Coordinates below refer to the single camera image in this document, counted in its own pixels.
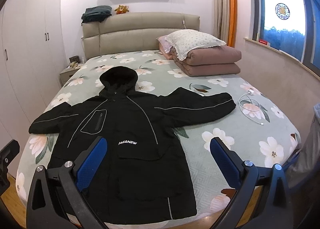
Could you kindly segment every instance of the window frame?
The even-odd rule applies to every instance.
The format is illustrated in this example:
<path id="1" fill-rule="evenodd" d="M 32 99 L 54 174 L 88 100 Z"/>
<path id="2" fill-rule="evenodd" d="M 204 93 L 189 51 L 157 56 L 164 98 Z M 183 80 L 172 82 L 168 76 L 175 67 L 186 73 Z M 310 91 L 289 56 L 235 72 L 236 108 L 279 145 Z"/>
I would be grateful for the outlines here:
<path id="1" fill-rule="evenodd" d="M 261 12 L 261 3 L 264 2 L 262 0 L 254 0 L 254 17 L 253 17 L 253 30 L 252 30 L 252 39 L 254 41 L 258 40 L 258 33 L 263 30 L 261 29 L 261 21 L 263 15 Z M 302 58 L 299 60 L 303 65 L 313 71 L 320 77 L 320 69 L 318 69 L 315 65 L 311 63 L 311 59 L 314 57 L 314 46 L 315 46 L 315 28 L 314 28 L 314 11 L 311 0 L 304 0 L 305 5 L 305 15 L 306 15 L 306 33 L 304 40 L 304 48 L 302 53 Z"/>

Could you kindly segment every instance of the jacket sleeve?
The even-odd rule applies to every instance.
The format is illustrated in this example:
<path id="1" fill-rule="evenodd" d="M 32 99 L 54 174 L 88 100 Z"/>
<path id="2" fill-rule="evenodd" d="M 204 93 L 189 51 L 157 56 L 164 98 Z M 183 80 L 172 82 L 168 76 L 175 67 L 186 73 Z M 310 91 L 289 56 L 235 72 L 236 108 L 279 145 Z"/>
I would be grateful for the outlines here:
<path id="1" fill-rule="evenodd" d="M 203 97 L 182 87 L 170 95 L 159 96 L 155 105 L 172 119 L 174 127 L 211 122 L 226 116 L 235 107 L 228 93 Z"/>
<path id="2" fill-rule="evenodd" d="M 29 133 L 59 133 L 64 121 L 76 115 L 78 114 L 73 114 L 71 105 L 64 102 L 35 119 L 29 128 Z"/>

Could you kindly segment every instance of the white wardrobe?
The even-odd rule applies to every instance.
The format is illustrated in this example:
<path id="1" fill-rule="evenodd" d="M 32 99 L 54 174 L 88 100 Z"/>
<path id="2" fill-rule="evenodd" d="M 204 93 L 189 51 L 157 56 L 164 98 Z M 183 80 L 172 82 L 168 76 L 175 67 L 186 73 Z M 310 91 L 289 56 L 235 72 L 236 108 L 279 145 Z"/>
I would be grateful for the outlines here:
<path id="1" fill-rule="evenodd" d="M 0 149 L 13 138 L 21 155 L 66 66 L 60 0 L 7 0 L 0 11 Z M 19 156 L 9 165 L 14 177 Z"/>

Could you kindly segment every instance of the jacket pocket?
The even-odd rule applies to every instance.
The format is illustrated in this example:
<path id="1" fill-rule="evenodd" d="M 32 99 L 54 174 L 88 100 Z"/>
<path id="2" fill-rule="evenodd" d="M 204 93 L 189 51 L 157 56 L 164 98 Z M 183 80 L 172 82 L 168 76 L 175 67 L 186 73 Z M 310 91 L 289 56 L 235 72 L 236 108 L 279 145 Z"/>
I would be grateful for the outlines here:
<path id="1" fill-rule="evenodd" d="M 182 147 L 171 146 L 153 161 L 118 159 L 118 195 L 121 199 L 152 200 L 193 190 Z"/>
<path id="2" fill-rule="evenodd" d="M 102 131 L 106 116 L 106 109 L 96 110 L 80 131 L 87 134 L 98 134 Z"/>

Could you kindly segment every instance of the floral bed sheet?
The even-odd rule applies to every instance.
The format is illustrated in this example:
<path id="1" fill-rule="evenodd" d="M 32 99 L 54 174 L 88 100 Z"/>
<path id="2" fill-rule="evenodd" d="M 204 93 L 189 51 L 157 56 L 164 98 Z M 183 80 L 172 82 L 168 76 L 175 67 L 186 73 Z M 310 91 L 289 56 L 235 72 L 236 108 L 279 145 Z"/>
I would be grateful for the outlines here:
<path id="1" fill-rule="evenodd" d="M 98 95 L 103 85 L 99 76 L 115 66 L 126 66 L 138 74 L 136 90 L 155 95 L 168 95 L 178 87 L 202 96 L 228 92 L 235 103 L 249 89 L 250 98 L 257 100 L 261 109 L 249 98 L 237 105 L 229 115 L 206 124 L 177 129 L 189 165 L 197 203 L 197 215 L 180 220 L 170 220 L 149 225 L 107 225 L 110 228 L 168 228 L 206 217 L 224 209 L 230 195 L 229 188 L 217 164 L 210 154 L 210 140 L 218 136 L 225 145 L 243 160 L 252 160 L 256 166 L 271 167 L 283 164 L 291 155 L 300 136 L 297 129 L 281 110 L 257 88 L 237 75 L 188 77 L 173 62 L 165 60 L 158 51 L 137 51 L 112 54 L 89 59 L 59 91 L 46 111 L 62 102 L 71 105 Z M 245 115 L 262 122 L 254 123 Z M 34 171 L 38 165 L 49 163 L 58 134 L 30 135 L 23 151 L 16 179 L 16 189 L 26 205 Z"/>

